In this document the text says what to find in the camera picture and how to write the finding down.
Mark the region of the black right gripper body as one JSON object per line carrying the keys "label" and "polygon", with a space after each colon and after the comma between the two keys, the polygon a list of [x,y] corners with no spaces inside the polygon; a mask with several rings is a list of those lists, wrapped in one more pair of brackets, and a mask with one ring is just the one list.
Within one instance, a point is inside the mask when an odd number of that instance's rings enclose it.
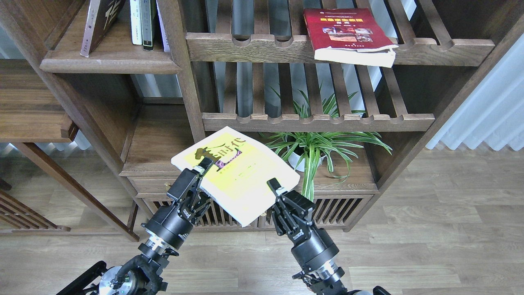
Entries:
{"label": "black right gripper body", "polygon": [[305,275],[333,275],[339,249],[325,229],[318,229],[312,219],[315,204],[297,192],[285,192],[276,198],[272,217],[276,232],[293,242],[291,252]]}

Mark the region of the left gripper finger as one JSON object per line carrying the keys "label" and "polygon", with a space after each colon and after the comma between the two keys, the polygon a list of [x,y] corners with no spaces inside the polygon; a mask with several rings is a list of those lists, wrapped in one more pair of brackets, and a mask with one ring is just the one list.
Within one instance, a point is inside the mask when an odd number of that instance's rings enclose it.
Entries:
{"label": "left gripper finger", "polygon": [[204,157],[202,161],[194,166],[194,170],[196,170],[200,175],[206,175],[206,173],[215,165],[215,161],[212,158]]}

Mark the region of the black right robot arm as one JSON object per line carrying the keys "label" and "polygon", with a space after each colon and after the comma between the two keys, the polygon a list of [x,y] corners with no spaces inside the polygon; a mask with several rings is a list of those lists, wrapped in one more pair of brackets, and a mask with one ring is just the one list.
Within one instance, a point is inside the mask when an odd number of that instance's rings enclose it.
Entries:
{"label": "black right robot arm", "polygon": [[294,243],[291,252],[302,269],[292,278],[303,280],[317,295],[369,295],[344,287],[341,278],[345,272],[334,261],[339,249],[326,230],[314,223],[315,204],[295,190],[287,191],[275,178],[267,184],[276,196],[271,216],[277,235],[286,234]]}

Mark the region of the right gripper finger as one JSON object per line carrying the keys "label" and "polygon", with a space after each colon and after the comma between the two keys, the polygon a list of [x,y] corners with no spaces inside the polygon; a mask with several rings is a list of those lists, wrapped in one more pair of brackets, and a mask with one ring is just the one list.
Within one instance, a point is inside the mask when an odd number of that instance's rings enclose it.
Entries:
{"label": "right gripper finger", "polygon": [[276,197],[285,195],[288,192],[287,189],[281,186],[277,179],[270,179],[269,181],[267,181],[267,185]]}

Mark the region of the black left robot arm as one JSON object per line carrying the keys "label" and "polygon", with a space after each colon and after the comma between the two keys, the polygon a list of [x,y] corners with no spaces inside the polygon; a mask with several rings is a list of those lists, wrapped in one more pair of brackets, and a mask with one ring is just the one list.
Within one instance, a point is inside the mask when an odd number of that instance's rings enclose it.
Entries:
{"label": "black left robot arm", "polygon": [[193,169],[185,169],[172,184],[167,196],[173,201],[161,206],[142,226],[149,239],[139,246],[141,254],[121,266],[107,268],[99,261],[67,287],[61,295],[155,295],[167,289],[161,278],[169,256],[178,249],[210,207],[210,197],[200,189],[201,181],[213,166],[204,158]]}

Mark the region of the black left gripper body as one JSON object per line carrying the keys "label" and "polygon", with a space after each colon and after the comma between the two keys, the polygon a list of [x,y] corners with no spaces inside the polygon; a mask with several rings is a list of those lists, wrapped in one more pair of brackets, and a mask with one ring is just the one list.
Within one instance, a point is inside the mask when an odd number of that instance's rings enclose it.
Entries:
{"label": "black left gripper body", "polygon": [[172,204],[161,206],[144,224],[150,234],[145,245],[151,250],[179,250],[207,211],[211,199],[200,190],[204,174],[203,168],[185,169],[168,190]]}

